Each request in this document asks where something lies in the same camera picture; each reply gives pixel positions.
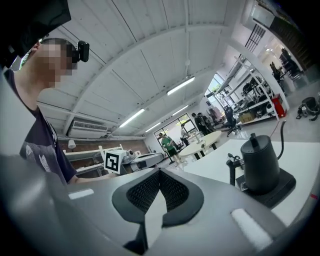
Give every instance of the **person in green shirt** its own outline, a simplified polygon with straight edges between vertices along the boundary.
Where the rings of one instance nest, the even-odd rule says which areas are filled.
[[[170,138],[169,136],[162,134],[162,133],[159,133],[159,136],[160,136],[160,138],[162,138],[162,141],[161,141],[162,147],[167,150],[168,155],[170,157],[173,157],[177,164],[184,163],[184,161],[182,161],[178,156],[178,153],[174,147],[173,139]]]

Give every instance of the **white tabletop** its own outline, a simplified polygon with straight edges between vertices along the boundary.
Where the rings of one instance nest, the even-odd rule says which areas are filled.
[[[222,132],[220,130],[209,133],[208,135],[199,138],[201,141],[203,141],[202,143],[197,144],[197,142],[198,142],[197,140],[192,142],[189,146],[186,146],[179,153],[179,155],[181,157],[193,155],[193,154],[203,150],[203,148],[201,147],[202,144],[204,144],[204,147],[207,149],[220,138],[221,134],[222,134]]]
[[[226,165],[228,153],[242,157],[240,148],[245,140],[230,139],[205,157],[188,164],[184,171],[217,181],[229,183],[230,173]],[[272,141],[275,154],[281,151],[281,142]],[[320,143],[285,142],[279,166],[296,179],[295,189],[272,212],[289,226],[310,196],[320,165]],[[237,168],[236,178],[243,173]]]

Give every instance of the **cable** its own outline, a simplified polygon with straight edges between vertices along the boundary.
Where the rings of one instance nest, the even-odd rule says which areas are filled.
[[[283,121],[281,124],[281,128],[280,128],[280,134],[281,134],[281,152],[280,155],[277,157],[277,159],[279,160],[282,157],[282,154],[284,152],[285,149],[285,142],[284,142],[284,126],[285,126],[286,121]]]
[[[270,135],[270,138],[272,137],[272,135],[274,135],[274,132],[276,131],[279,123],[280,123],[280,121],[278,121],[278,122],[276,123],[276,126],[275,126],[275,128],[273,129],[273,132],[272,132],[271,135]]]

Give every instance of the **black electric kettle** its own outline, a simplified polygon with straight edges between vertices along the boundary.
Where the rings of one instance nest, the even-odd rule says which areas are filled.
[[[226,162],[230,169],[230,184],[236,183],[236,168],[244,166],[244,180],[241,184],[241,190],[250,190],[251,192],[263,195],[273,190],[279,183],[280,168],[278,159],[284,152],[284,125],[281,124],[281,153],[277,157],[267,135],[256,136],[255,133],[241,147],[242,159],[234,157]]]

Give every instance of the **ceiling light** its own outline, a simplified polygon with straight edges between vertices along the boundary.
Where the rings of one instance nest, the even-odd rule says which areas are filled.
[[[154,126],[152,126],[150,129],[146,130],[145,132],[149,132],[150,130],[152,130],[153,128],[155,128],[156,126],[160,125],[161,122],[158,122],[157,124],[155,124]]]
[[[184,106],[183,108],[181,108],[181,109],[178,110],[177,112],[173,113],[172,115],[174,116],[175,114],[178,114],[180,111],[186,109],[187,107],[189,107],[189,105]]]
[[[192,76],[188,80],[184,81],[183,83],[179,84],[178,86],[174,87],[173,89],[169,90],[166,94],[170,95],[173,94],[175,91],[179,90],[180,88],[186,86],[187,84],[191,83],[193,80],[195,80],[195,77]]]
[[[123,124],[120,125],[121,127],[124,127],[127,123],[131,122],[133,119],[135,119],[137,116],[139,116],[141,113],[143,113],[145,110],[141,108],[139,112],[135,113],[133,116],[131,116],[127,121],[125,121]]]

